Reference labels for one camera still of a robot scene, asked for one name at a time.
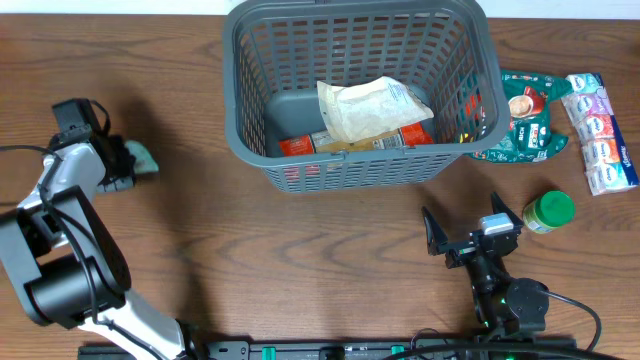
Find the green coffee bag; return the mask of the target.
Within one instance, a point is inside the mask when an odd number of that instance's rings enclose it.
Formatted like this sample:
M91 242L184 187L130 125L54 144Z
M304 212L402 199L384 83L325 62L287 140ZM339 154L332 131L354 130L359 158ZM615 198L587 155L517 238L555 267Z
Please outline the green coffee bag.
M498 164L536 163L560 153L568 137L552 131L550 106L572 93L571 83L562 77L514 70L503 70L501 80L510 109L509 131L495 146L469 157Z

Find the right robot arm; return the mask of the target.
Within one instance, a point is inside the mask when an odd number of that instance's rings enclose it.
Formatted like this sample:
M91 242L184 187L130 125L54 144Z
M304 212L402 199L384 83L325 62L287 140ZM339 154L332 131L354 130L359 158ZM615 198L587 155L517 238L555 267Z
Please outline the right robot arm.
M541 332L549 299L546 287L529 278L511 276L503 258L518 247L524 222L499 197L491 194L493 213L479 220L466 240L452 242L434 216L422 209L428 253L445 257L448 269L468 274L476 316L491 335L519 336Z

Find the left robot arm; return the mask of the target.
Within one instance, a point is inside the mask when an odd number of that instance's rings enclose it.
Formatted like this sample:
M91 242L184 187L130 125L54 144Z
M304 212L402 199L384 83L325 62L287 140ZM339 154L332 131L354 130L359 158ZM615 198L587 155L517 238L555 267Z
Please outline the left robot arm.
M92 201L135 183L119 136L53 137L32 192L1 217L1 263L28 317L102 336L135 359L200 359L188 325L132 288L122 252Z

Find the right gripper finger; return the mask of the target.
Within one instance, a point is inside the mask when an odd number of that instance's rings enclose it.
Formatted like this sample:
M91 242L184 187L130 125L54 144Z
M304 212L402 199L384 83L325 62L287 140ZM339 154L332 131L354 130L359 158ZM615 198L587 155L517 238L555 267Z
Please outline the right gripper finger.
M504 213L512 222L515 231L520 231L523 227L523 221L518 217L500 198L497 192L491 193L491 204L494 214Z
M428 252L432 256L442 255L448 251L448 237L431 212L422 207L422 216L426 229Z

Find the orange pasta package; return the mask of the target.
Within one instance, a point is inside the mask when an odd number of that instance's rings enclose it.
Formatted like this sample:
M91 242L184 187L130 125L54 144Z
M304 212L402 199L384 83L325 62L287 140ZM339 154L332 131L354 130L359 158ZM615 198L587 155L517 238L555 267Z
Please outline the orange pasta package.
M316 153L387 150L429 144L433 144L433 139L420 123L415 123L355 143L335 140L328 131L320 131L280 141L279 147L285 156L300 156Z

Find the light blue wipes packet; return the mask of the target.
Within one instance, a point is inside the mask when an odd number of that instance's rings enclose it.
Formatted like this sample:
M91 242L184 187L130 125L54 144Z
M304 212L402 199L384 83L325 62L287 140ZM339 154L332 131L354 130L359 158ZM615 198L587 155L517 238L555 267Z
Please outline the light blue wipes packet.
M159 165L140 142L126 140L117 147L119 159L104 182L97 186L99 193L121 192L133 188L139 177L156 174Z

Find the beige paper pouch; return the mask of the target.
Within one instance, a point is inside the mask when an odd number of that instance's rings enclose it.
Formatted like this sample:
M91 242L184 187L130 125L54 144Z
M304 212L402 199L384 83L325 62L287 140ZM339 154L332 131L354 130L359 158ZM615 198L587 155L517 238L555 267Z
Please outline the beige paper pouch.
M355 143L434 117L408 86L387 76L350 87L318 81L316 89L326 130L341 142Z

